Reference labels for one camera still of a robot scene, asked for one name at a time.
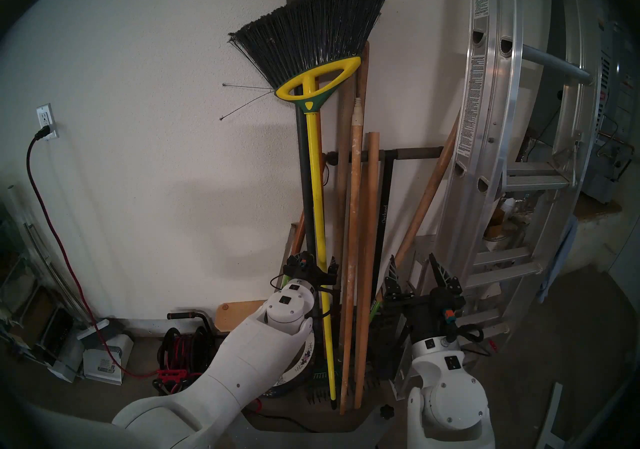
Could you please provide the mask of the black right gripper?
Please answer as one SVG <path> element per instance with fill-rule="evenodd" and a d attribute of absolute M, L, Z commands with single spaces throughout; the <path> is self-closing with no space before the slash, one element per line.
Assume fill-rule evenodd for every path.
<path fill-rule="evenodd" d="M 429 254 L 429 263 L 437 287 L 445 289 L 432 289 L 428 295 L 416 296 L 414 293 L 400 293 L 395 256 L 390 256 L 383 280 L 383 293 L 397 295 L 385 297 L 378 322 L 380 326 L 395 331 L 400 318 L 404 317 L 403 333 L 413 340 L 436 337 L 454 340 L 467 332 L 465 326 L 457 325 L 455 316 L 455 312 L 466 303 L 463 290 L 458 278 L 450 275 L 437 262 L 434 253 Z"/>

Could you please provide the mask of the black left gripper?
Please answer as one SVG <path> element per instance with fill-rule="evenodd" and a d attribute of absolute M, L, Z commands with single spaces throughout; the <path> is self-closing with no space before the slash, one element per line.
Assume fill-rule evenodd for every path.
<path fill-rule="evenodd" d="M 294 255 L 294 259 L 288 259 L 283 265 L 283 274 L 292 280 L 300 279 L 309 282 L 316 290 L 329 293 L 336 299 L 335 285 L 339 273 L 339 264 L 334 256 L 330 258 L 327 270 L 323 271 L 312 259 L 312 254 L 302 251 Z"/>

